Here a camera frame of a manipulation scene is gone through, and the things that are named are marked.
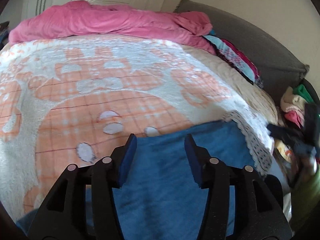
orange and white blanket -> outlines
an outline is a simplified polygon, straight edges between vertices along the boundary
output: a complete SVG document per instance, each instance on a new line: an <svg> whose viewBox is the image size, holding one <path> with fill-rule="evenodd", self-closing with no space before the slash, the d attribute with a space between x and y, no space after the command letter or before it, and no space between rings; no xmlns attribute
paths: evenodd
<svg viewBox="0 0 320 240"><path fill-rule="evenodd" d="M40 40L2 52L0 73L0 199L14 219L68 164L110 155L130 133L234 120L257 170L270 167L273 103L200 49L121 35Z"/></svg>

folded pink blanket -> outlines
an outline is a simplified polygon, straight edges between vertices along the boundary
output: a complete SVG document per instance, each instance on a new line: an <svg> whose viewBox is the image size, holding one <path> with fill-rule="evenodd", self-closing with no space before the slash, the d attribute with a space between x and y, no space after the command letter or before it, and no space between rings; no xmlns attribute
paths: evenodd
<svg viewBox="0 0 320 240"><path fill-rule="evenodd" d="M211 30L210 20L202 12L163 13L136 10L127 5L100 6L72 1L22 21L10 32L9 42L13 45L72 35L117 33L169 40L215 55L213 46L202 37Z"/></svg>

lace trim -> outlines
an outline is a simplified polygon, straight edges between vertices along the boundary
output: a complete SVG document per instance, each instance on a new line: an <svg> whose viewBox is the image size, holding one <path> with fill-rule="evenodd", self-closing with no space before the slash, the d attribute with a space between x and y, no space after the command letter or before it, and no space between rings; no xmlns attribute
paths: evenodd
<svg viewBox="0 0 320 240"><path fill-rule="evenodd" d="M272 164L272 156L270 151L263 145L257 138L253 129L248 125L244 118L237 112L232 111L223 115L222 120L225 122L234 121L237 123L238 128L245 136L247 147L254 160L256 170L262 175L268 174Z"/></svg>

floral pillow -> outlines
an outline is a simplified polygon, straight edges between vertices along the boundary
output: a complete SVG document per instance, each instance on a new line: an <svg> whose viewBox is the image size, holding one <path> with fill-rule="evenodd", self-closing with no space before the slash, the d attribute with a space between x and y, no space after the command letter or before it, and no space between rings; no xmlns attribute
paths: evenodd
<svg viewBox="0 0 320 240"><path fill-rule="evenodd" d="M217 49L217 56L235 68L248 82L262 88L262 80L257 67L231 42L215 36L204 36Z"/></svg>

magenta fabric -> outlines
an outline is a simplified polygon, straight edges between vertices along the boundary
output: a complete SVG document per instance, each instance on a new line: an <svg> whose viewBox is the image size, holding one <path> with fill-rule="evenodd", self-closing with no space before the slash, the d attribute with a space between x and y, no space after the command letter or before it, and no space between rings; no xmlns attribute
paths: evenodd
<svg viewBox="0 0 320 240"><path fill-rule="evenodd" d="M303 125L303 121L296 111L292 110L284 115L285 119L295 123L299 128Z"/></svg>
<svg viewBox="0 0 320 240"><path fill-rule="evenodd" d="M216 55L211 43L202 37L211 30L210 20L202 12L163 13L136 10L128 5L101 6L72 1L22 21L10 32L9 42L13 45L72 35L116 33L169 40Z"/></svg>
<svg viewBox="0 0 320 240"><path fill-rule="evenodd" d="M236 53L239 57L241 57L241 59L247 63L247 65L252 69L252 71L254 72L255 74L255 78L259 78L260 76L260 72L259 70L257 69L257 67L246 57L245 54L243 54L241 51L239 51L236 46L234 46L230 41L227 41L227 40L224 40L224 39L221 39L225 44L228 45L228 47L230 47L234 53Z"/></svg>

